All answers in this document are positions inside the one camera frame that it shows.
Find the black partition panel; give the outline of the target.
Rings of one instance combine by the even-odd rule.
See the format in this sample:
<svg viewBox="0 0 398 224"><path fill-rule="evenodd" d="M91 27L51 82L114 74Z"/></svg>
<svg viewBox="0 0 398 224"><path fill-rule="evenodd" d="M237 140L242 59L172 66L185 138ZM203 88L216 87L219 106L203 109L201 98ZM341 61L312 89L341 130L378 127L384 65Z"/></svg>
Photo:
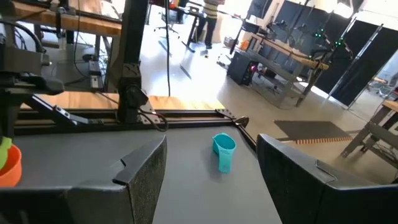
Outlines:
<svg viewBox="0 0 398 224"><path fill-rule="evenodd" d="M349 106L398 50L398 30L356 20L315 86Z"/></svg>

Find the orange measuring cup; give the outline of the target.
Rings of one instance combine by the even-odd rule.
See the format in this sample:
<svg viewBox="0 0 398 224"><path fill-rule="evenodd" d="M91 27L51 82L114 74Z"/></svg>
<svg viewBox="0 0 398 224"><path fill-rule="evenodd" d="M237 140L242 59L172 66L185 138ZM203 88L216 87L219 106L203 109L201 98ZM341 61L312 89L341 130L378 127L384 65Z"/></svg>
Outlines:
<svg viewBox="0 0 398 224"><path fill-rule="evenodd" d="M22 154L20 149L11 145L7 152L7 161L0 170L0 187L15 187L22 176Z"/></svg>

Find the person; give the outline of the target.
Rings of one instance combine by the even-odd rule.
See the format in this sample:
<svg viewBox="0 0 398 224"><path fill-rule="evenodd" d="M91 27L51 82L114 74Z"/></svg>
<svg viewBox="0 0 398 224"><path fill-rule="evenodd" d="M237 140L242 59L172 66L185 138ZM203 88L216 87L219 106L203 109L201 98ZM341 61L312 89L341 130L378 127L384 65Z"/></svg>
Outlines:
<svg viewBox="0 0 398 224"><path fill-rule="evenodd" d="M218 19L218 6L225 4L225 0L204 0L203 12L205 17L199 20L197 27L197 36L201 36L205 25L206 35L205 35L205 45L207 49L212 49L212 38L215 31L216 22Z"/></svg>

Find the grey table mat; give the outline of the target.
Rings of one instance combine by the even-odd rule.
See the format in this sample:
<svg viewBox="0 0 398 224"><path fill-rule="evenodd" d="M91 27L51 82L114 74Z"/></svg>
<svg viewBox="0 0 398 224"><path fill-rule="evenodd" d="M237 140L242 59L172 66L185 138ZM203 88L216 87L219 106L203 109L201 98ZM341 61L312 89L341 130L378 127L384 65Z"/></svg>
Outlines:
<svg viewBox="0 0 398 224"><path fill-rule="evenodd" d="M218 170L213 136L236 142L230 173ZM48 143L127 144L167 138L165 175L152 224L281 224L257 157L232 127L18 136Z"/></svg>

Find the teal measuring cup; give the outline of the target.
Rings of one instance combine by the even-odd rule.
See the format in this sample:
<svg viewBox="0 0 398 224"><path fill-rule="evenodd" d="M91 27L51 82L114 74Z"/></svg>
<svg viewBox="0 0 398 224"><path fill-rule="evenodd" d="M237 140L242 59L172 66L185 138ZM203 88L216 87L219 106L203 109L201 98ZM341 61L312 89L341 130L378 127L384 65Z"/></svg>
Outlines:
<svg viewBox="0 0 398 224"><path fill-rule="evenodd" d="M235 140L226 133L213 136L213 152L218 156L218 170L230 173L233 163L233 154L236 149Z"/></svg>

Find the black frame clamp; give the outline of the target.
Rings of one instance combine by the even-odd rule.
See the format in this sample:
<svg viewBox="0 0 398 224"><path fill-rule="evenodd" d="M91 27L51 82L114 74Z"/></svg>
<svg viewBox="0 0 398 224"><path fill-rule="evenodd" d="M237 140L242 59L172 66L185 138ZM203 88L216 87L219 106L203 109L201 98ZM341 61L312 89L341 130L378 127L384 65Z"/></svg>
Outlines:
<svg viewBox="0 0 398 224"><path fill-rule="evenodd" d="M249 123L249 118L247 116L242 116L234 120L235 126L241 126L243 128L246 128L248 123Z"/></svg>

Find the green measuring cup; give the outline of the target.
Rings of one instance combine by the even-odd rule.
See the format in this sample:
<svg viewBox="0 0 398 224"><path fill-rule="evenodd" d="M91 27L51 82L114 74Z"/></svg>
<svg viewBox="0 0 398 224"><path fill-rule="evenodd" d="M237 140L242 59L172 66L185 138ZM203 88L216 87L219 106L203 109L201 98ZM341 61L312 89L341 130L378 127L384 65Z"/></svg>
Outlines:
<svg viewBox="0 0 398 224"><path fill-rule="evenodd" d="M9 137L3 136L0 142L0 170L5 166L7 157L8 157L8 149L12 145L12 139Z"/></svg>

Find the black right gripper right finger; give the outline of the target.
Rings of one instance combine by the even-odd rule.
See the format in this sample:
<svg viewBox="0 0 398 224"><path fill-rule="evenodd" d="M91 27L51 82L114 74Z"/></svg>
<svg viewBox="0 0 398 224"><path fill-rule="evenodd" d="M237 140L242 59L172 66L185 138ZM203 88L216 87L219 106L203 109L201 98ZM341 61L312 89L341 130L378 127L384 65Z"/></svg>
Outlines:
<svg viewBox="0 0 398 224"><path fill-rule="evenodd" d="M362 179L266 134L256 152L283 224L398 224L398 184Z"/></svg>

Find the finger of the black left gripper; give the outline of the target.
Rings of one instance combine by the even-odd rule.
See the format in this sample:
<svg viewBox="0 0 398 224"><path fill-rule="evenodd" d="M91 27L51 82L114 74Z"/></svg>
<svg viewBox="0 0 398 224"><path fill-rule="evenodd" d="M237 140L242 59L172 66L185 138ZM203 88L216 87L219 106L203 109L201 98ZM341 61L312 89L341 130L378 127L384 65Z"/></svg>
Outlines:
<svg viewBox="0 0 398 224"><path fill-rule="evenodd" d="M19 114L19 99L10 94L0 94L0 136L14 138L14 124Z"/></svg>

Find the black computer tower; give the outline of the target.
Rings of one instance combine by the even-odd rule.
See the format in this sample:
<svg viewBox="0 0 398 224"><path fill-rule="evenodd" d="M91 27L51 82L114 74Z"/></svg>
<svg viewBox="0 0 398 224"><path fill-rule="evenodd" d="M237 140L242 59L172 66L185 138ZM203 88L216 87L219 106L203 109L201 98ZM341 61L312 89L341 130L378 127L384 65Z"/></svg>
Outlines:
<svg viewBox="0 0 398 224"><path fill-rule="evenodd" d="M258 64L258 61L253 60L245 52L236 52L226 74L238 85L249 86Z"/></svg>

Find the grey floor power strip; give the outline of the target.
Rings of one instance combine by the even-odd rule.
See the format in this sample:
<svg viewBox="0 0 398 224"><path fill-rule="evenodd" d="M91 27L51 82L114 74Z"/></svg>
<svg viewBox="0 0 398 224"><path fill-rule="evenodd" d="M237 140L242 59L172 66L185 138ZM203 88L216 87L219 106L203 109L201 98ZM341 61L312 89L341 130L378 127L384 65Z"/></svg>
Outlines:
<svg viewBox="0 0 398 224"><path fill-rule="evenodd" d="M90 87L93 91L101 91L103 89L103 79L98 61L89 60L88 70L90 76Z"/></svg>

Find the dark floor mat orange edge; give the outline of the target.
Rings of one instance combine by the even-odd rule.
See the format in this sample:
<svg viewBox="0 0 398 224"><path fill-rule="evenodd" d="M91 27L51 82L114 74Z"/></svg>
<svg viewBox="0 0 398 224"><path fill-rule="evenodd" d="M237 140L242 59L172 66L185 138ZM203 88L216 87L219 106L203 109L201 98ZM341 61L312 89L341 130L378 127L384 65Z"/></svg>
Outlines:
<svg viewBox="0 0 398 224"><path fill-rule="evenodd" d="M318 144L351 141L352 137L330 121L282 121L274 123L296 144Z"/></svg>

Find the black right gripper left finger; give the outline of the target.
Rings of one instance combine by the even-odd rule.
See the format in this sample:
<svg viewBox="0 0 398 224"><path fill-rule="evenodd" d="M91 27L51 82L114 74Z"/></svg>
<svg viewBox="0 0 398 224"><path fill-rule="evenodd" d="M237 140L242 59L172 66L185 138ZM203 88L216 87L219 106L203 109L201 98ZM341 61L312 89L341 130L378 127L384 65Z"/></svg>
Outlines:
<svg viewBox="0 0 398 224"><path fill-rule="evenodd" d="M26 224L152 224L167 138L121 144L21 139L22 176L0 187L0 214Z"/></svg>

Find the grey metal table legs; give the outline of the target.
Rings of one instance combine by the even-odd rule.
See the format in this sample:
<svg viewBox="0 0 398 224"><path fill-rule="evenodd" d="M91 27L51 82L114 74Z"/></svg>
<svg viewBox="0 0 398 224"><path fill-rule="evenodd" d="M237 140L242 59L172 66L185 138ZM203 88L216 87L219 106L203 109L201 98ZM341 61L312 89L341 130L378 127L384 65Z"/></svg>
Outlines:
<svg viewBox="0 0 398 224"><path fill-rule="evenodd" d="M388 145L398 150L398 135L390 132L389 126L385 128L381 121L392 111L398 114L398 101L384 100L381 109L365 124L356 137L341 152L342 157L347 157L357 147L361 146L363 152L371 151L391 166L398 169L398 157L388 150L380 149L374 145L379 141L384 141Z"/></svg>

